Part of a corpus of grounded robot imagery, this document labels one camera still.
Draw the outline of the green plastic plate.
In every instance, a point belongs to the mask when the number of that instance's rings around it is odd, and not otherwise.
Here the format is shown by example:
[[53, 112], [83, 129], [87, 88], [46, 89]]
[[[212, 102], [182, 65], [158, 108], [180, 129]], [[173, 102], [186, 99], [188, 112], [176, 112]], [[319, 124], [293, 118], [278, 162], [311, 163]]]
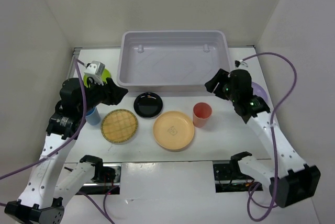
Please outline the green plastic plate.
[[[83, 82], [85, 87], [89, 87], [88, 78], [89, 76], [87, 74], [84, 74]], [[107, 69], [104, 69], [101, 78], [104, 83], [107, 83], [107, 78], [111, 78], [110, 72]]]

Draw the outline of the pink plastic cup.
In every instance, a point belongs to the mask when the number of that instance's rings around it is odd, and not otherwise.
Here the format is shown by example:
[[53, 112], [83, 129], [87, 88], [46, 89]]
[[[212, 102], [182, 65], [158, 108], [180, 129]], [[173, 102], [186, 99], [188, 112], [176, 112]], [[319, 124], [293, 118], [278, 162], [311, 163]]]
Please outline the pink plastic cup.
[[195, 127], [203, 127], [208, 118], [212, 115], [212, 108], [209, 104], [200, 102], [193, 107], [193, 124]]

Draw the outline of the blue plastic cup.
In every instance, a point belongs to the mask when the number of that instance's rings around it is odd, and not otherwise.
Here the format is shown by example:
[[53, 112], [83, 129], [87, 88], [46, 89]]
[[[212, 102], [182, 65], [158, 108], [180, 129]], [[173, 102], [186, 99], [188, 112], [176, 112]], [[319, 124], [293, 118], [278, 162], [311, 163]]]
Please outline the blue plastic cup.
[[91, 126], [95, 126], [95, 125], [99, 124], [100, 121], [101, 121], [101, 117], [99, 115], [99, 112], [98, 112], [97, 108], [94, 107], [91, 110], [89, 110], [86, 113], [85, 119], [86, 119], [86, 122]]

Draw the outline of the orange plastic plate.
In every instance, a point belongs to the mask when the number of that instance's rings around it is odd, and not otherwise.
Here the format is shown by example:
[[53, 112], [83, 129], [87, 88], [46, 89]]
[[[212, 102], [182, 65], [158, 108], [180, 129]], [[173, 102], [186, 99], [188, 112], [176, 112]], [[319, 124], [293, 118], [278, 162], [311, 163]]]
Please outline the orange plastic plate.
[[193, 140], [194, 132], [192, 120], [180, 111], [165, 112], [153, 124], [156, 143], [169, 151], [187, 148]]

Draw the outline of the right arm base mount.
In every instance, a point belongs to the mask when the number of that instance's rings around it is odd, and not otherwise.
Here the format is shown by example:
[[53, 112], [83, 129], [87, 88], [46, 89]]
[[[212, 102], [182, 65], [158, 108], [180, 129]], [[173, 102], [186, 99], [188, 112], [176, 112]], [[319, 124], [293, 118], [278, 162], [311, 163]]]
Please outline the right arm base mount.
[[244, 174], [236, 174], [228, 162], [214, 162], [213, 173], [216, 193], [246, 192], [256, 181]]

